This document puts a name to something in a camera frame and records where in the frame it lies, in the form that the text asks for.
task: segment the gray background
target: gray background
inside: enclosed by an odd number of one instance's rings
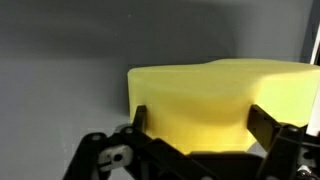
[[[61,179],[85,134],[111,134],[128,121],[132,67],[233,57],[305,62],[319,20],[312,3],[2,0],[0,179]]]

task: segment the gray wall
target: gray wall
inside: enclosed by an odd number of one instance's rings
[[[0,1],[0,179],[61,179],[83,135],[127,122],[132,67],[300,60],[311,4]]]

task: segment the yellow foam block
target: yellow foam block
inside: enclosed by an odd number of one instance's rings
[[[135,68],[128,73],[130,119],[148,110],[147,131],[183,153],[245,151],[258,104],[280,122],[308,122],[320,80],[318,66],[262,59]]]

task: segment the yellow sponge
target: yellow sponge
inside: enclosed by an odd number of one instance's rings
[[[147,131],[183,153],[244,151],[252,104],[280,122],[308,122],[320,80],[318,66],[263,59],[135,68],[128,73],[130,119],[148,110]]]

